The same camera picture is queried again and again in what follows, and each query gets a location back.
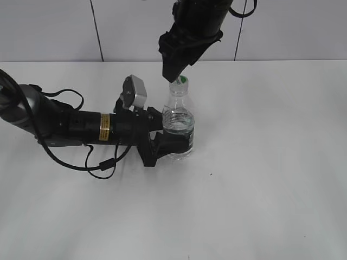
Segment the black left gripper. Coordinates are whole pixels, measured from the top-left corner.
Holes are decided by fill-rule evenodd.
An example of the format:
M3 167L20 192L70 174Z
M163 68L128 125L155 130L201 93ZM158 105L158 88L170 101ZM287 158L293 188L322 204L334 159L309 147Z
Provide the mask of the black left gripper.
M154 107L134 108L133 111L123 108L123 101L119 98L114 108L114 133L117 145L125 146L123 153L116 157L116 162L122 160L136 147L145 167L154 167L157 159L169 154L182 154L189 150L187 135L157 132L154 140L150 132L163 129L162 113Z

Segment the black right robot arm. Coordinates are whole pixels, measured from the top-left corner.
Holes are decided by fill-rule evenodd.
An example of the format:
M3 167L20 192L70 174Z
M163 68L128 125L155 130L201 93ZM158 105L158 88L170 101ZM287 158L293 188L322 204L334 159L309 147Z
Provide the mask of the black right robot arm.
M223 37L221 25L232 1L176 1L174 23L159 37L162 76L174 82L187 66L193 66L204 52Z

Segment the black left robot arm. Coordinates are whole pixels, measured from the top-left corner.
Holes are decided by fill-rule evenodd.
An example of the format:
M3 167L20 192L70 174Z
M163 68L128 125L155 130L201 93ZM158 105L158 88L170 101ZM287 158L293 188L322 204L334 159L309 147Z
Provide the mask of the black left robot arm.
M130 75L113 113L82 111L55 100L59 92L45 93L34 84L18 84L1 71L1 119L35 136L45 149L81 145L115 145L137 148L144 166L190 148L188 134L163 131L162 114L144 109L147 98L143 80Z

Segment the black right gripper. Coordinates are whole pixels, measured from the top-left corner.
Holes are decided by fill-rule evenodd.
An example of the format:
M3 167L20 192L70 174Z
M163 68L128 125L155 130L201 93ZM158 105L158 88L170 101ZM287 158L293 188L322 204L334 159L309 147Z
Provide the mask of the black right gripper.
M214 43L220 42L223 32L219 30L208 37L194 36L185 31L167 31L159 38L162 55L162 76L173 83L188 65L193 65Z

